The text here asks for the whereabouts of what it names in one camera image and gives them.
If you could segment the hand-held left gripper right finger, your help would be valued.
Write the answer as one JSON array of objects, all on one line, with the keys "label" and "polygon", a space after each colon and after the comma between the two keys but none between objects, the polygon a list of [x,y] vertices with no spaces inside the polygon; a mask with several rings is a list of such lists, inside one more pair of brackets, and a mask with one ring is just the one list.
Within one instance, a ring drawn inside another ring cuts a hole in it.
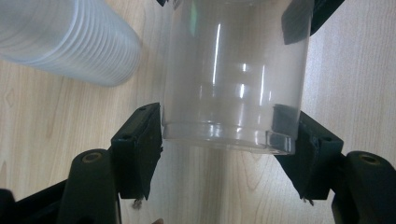
[{"label": "hand-held left gripper right finger", "polygon": [[273,145],[286,153],[276,156],[301,199],[326,200],[344,141],[303,111],[275,105]]}]

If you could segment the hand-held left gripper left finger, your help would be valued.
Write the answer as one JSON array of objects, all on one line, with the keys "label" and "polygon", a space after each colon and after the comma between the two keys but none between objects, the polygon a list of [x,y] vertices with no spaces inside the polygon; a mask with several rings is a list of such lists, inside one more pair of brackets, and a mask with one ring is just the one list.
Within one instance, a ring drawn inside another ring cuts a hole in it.
[{"label": "hand-held left gripper left finger", "polygon": [[112,137],[110,151],[120,197],[147,200],[163,151],[160,104],[137,108]]}]

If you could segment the stack of frosted plastic cups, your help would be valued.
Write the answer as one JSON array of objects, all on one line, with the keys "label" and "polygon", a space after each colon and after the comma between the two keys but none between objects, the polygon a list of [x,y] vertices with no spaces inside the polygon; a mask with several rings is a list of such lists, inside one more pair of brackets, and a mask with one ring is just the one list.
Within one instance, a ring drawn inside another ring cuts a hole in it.
[{"label": "stack of frosted plastic cups", "polygon": [[135,31],[105,0],[0,0],[0,59],[101,86],[137,68]]}]

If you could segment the single transparent cup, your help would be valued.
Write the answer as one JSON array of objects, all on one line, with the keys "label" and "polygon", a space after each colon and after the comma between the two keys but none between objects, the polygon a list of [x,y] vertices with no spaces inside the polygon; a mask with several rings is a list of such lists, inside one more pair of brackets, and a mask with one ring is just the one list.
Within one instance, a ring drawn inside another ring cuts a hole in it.
[{"label": "single transparent cup", "polygon": [[292,154],[315,0],[168,0],[163,137]]}]

